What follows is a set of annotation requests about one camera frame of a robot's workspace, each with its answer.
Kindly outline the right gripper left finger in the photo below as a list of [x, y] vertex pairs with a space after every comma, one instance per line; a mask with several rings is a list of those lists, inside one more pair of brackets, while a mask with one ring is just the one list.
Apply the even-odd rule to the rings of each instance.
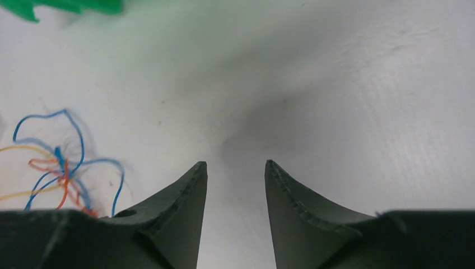
[[207, 164], [113, 217], [1, 212], [2, 268], [196, 268]]

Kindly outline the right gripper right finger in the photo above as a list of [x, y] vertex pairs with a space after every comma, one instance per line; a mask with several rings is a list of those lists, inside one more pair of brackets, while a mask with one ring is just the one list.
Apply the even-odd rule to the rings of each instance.
[[473, 268], [474, 211], [343, 207], [272, 160], [266, 198], [278, 268]]

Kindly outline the green plastic bin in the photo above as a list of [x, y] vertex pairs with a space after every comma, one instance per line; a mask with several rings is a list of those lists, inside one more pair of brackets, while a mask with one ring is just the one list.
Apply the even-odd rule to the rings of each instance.
[[34, 8], [45, 6], [61, 11], [81, 13], [91, 10], [107, 15], [117, 15], [124, 11], [121, 0], [1, 0], [1, 7], [15, 16], [33, 23], [38, 23]]

